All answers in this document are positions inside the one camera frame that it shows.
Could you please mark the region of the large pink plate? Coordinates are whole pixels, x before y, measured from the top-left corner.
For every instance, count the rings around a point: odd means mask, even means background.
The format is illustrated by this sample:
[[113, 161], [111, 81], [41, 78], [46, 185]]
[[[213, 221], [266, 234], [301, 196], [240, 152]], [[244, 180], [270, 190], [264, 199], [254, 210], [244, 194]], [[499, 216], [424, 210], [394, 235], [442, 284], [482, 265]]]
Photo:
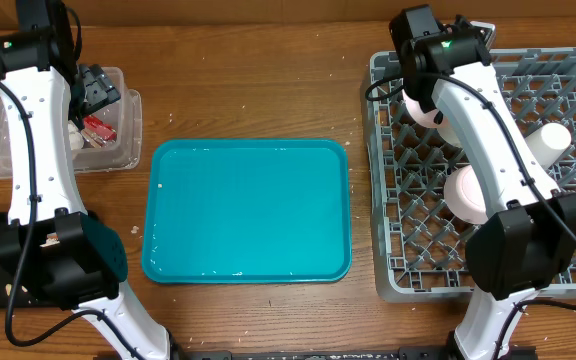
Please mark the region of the large pink plate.
[[438, 110], [424, 112], [418, 101], [410, 98], [406, 91], [402, 91], [402, 98], [408, 115], [419, 125], [425, 128], [444, 128], [449, 125], [447, 118]]

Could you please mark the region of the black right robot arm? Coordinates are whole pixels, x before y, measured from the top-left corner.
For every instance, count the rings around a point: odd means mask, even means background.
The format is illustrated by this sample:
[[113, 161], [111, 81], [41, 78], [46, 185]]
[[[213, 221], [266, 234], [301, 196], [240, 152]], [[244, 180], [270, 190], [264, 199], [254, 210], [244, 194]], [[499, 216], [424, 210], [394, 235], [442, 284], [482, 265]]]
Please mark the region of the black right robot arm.
[[576, 193], [565, 193], [533, 155], [497, 83], [481, 31], [442, 25], [427, 5], [403, 10], [389, 31], [403, 89], [449, 121], [477, 177], [486, 222], [466, 243], [476, 287], [446, 359], [511, 355], [520, 310], [566, 270], [576, 247]]

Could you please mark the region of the white paper napkin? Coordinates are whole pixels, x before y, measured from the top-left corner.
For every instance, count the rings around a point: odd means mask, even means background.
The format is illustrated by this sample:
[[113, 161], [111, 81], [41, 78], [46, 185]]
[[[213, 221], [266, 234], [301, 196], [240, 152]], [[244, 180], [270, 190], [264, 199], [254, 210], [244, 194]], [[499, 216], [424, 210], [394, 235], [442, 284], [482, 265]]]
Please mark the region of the white paper napkin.
[[85, 140], [79, 128], [72, 121], [68, 122], [68, 135], [70, 149], [72, 151], [80, 150], [84, 147]]

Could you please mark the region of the white upside-down cup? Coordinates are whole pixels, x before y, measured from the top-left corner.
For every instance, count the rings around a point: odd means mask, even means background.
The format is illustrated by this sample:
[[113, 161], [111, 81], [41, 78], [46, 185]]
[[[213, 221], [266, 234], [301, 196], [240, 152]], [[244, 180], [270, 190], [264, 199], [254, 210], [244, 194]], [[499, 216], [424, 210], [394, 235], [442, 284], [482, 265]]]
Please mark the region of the white upside-down cup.
[[571, 133], [558, 123], [548, 123], [525, 138], [525, 141], [537, 162], [547, 169], [569, 148]]

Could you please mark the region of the pale green bowl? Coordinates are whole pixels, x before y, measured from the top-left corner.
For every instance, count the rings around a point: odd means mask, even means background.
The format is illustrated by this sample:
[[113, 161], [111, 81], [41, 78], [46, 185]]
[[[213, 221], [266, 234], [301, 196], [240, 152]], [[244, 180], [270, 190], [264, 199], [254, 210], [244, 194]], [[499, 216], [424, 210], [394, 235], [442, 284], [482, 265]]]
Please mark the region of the pale green bowl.
[[458, 147], [458, 148], [462, 147], [462, 144], [461, 144], [458, 136], [456, 135], [453, 127], [450, 125], [449, 122], [445, 122], [444, 126], [439, 127], [437, 129], [437, 133], [440, 135], [440, 137], [446, 143], [448, 143], [454, 147]]

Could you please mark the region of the red snack wrapper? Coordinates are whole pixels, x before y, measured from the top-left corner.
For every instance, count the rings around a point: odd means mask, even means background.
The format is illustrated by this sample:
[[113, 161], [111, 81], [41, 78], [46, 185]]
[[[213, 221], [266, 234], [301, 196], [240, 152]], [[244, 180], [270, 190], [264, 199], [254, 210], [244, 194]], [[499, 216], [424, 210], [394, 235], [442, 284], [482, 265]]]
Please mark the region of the red snack wrapper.
[[115, 129], [93, 115], [85, 117], [83, 124], [84, 128], [80, 134], [93, 148], [103, 148], [112, 145], [117, 140]]

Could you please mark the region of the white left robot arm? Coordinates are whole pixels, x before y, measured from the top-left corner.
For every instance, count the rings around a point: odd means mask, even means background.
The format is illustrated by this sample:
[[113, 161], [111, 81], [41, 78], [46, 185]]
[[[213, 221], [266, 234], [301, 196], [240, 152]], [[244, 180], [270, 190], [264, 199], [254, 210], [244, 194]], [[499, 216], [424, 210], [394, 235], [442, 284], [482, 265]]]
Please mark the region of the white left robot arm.
[[0, 98], [8, 121], [13, 190], [0, 224], [0, 266], [14, 290], [85, 319], [123, 359], [179, 359], [127, 281], [119, 235], [86, 210], [68, 127], [115, 102], [102, 72], [79, 66], [81, 27], [60, 1], [20, 1], [19, 28], [0, 36]]

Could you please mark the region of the orange carrot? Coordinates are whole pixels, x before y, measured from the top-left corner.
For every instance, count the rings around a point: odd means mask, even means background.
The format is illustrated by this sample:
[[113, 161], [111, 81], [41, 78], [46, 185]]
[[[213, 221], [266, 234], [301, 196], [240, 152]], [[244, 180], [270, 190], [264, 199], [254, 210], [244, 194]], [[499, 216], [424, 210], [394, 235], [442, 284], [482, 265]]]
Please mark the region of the orange carrot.
[[53, 245], [57, 245], [59, 243], [59, 239], [56, 233], [49, 233], [46, 236], [46, 240], [40, 244], [40, 247], [50, 247]]

